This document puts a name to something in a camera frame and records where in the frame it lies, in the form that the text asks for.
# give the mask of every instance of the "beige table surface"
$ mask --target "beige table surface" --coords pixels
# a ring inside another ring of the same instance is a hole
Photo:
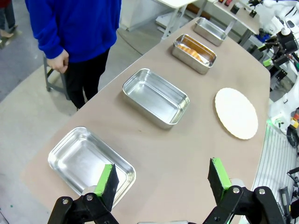
[[[123,71],[58,130],[28,164],[22,179],[47,208],[52,210],[61,196],[77,198],[47,162],[50,150],[77,126],[96,133],[136,169],[136,182],[112,211],[121,224],[171,220],[202,223],[215,206],[207,180],[210,157],[220,157],[229,176],[242,179],[251,188],[265,135],[270,75],[230,38],[216,47],[194,33],[195,21]],[[182,33],[217,54],[214,67],[206,75],[171,55],[172,43]],[[169,131],[156,127],[122,99],[123,83],[141,68],[152,69],[191,100],[184,117]],[[256,108],[259,128],[252,139],[235,138],[219,122],[214,97],[224,87],[241,91]]]
[[[252,33],[258,34],[258,30],[260,28],[260,21],[259,21],[259,15],[256,14],[254,18],[252,18],[248,12],[245,9],[239,9],[237,14],[233,14],[230,10],[234,6],[234,3],[236,0],[232,1],[229,6],[225,6],[226,0],[223,1],[223,3],[215,2],[214,5],[217,6],[219,9],[224,11],[225,13],[229,14],[231,17],[239,21],[243,26],[245,26],[247,29],[249,29]]]

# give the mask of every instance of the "metal screw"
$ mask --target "metal screw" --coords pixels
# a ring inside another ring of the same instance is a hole
[[[91,201],[93,199],[93,196],[92,195],[87,195],[86,198],[87,198],[88,201]]]
[[[62,201],[62,204],[67,204],[68,202],[69,202],[69,200],[64,199],[64,200]]]
[[[264,189],[259,189],[258,192],[260,193],[260,195],[264,195],[264,194],[266,194],[266,192],[265,192]]]
[[[234,189],[233,189],[233,192],[234,192],[235,194],[238,194],[238,193],[240,192],[240,189],[238,189],[238,188],[234,188]]]

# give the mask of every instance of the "concrete floor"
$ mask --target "concrete floor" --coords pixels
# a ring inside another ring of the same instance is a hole
[[[51,211],[34,198],[20,175],[76,108],[62,93],[46,91],[43,54],[32,36],[24,1],[14,0],[14,10],[18,34],[0,50],[0,210],[10,224],[41,224],[47,223]],[[130,33],[119,29],[99,88],[159,43],[161,37],[154,23]]]

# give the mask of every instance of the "black pants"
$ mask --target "black pants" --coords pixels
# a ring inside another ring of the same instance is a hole
[[[99,80],[105,71],[108,53],[109,49],[88,61],[69,63],[65,73],[66,90],[78,109],[85,104],[83,90],[87,100],[98,93]]]

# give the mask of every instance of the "stainless steel tray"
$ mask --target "stainless steel tray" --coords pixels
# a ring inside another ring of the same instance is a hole
[[[216,54],[211,49],[194,40],[187,34],[181,35],[173,43],[173,45],[172,54],[200,74],[206,74],[216,60]],[[197,58],[188,54],[186,51],[182,50],[180,48],[181,46],[195,50],[201,60],[198,60]]]
[[[50,167],[79,195],[97,185],[105,164],[115,164],[119,184],[115,206],[136,179],[134,168],[85,127],[70,131],[50,152]]]
[[[194,31],[216,46],[220,46],[227,37],[224,30],[203,17],[197,20]]]
[[[188,105],[188,96],[149,69],[141,69],[123,85],[125,99],[160,128],[177,124]]]

